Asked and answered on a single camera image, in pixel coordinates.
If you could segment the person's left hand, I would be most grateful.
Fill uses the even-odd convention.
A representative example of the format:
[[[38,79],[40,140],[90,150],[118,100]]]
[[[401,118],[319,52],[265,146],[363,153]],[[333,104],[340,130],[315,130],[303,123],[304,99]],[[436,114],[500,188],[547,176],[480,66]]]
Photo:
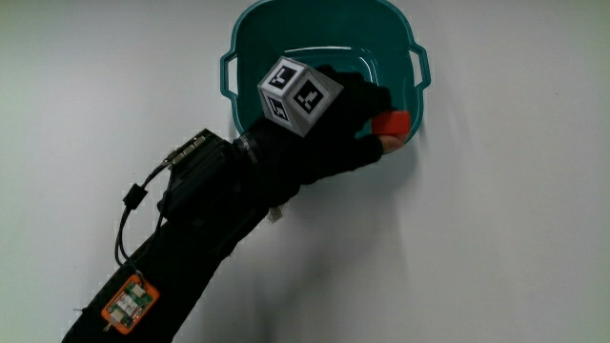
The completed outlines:
[[[343,91],[306,136],[264,117],[246,131],[254,142],[257,161],[243,172],[241,190],[259,208],[280,206],[303,185],[374,164],[382,155],[404,146],[402,138],[392,135],[356,137],[366,122],[394,108],[389,89],[366,81],[358,72],[336,71],[329,65],[316,70],[340,84]]]

